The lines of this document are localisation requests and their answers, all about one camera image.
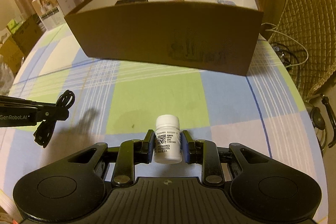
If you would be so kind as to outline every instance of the black chair handle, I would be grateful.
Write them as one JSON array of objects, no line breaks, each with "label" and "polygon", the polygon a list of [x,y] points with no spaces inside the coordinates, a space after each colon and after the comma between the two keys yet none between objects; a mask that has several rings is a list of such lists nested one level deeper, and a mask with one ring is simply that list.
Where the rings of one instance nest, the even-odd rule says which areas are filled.
[{"label": "black chair handle", "polygon": [[329,104],[329,98],[327,96],[323,95],[322,104],[324,104],[324,106],[327,110],[331,125],[332,125],[333,130],[334,130],[334,137],[333,137],[332,141],[328,144],[328,147],[332,148],[336,144],[336,117],[335,117],[335,113],[334,113],[333,109],[331,108],[331,105]]}]

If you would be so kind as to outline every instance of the bottle label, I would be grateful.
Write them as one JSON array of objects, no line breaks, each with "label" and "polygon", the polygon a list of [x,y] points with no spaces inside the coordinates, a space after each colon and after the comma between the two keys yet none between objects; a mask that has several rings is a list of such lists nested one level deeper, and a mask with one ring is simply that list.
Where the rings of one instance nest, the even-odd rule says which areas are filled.
[{"label": "bottle label", "polygon": [[155,152],[180,155],[180,132],[178,130],[157,131]]}]

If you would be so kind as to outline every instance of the white pill bottle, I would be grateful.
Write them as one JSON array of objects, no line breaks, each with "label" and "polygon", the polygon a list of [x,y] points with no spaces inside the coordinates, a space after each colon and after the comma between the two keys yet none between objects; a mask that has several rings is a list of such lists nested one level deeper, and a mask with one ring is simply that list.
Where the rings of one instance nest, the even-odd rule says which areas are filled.
[{"label": "white pill bottle", "polygon": [[154,161],[159,164],[177,164],[182,161],[180,121],[174,115],[156,119]]}]

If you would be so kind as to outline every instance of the quilted fabric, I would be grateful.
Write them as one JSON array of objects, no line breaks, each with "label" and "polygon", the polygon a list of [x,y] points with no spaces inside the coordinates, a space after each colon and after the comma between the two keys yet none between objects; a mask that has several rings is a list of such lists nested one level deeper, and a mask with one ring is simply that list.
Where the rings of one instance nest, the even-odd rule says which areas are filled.
[{"label": "quilted fabric", "polygon": [[[300,95],[306,98],[316,92],[336,70],[336,0],[287,0],[277,26],[283,32],[303,44],[309,53],[308,61],[290,70]],[[270,43],[281,43],[293,52],[299,62],[306,58],[304,49],[285,37],[273,33]]]}]

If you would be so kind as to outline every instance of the tablecloth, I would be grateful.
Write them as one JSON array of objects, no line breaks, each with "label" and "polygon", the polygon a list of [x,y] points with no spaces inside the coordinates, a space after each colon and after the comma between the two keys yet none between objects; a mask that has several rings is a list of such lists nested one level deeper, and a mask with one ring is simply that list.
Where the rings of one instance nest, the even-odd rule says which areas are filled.
[{"label": "tablecloth", "polygon": [[[0,205],[6,210],[14,210],[12,191],[25,174],[96,142],[118,146],[142,139],[159,115],[173,114],[194,139],[221,147],[242,143],[313,177],[323,193],[314,219],[327,223],[326,177],[315,132],[293,81],[262,37],[244,77],[88,58],[64,24],[41,37],[9,95],[56,102],[67,89],[75,93],[75,104],[68,120],[57,122],[47,148],[34,142],[36,127],[0,129]],[[135,172],[200,176],[201,166],[151,163],[136,165]]]}]

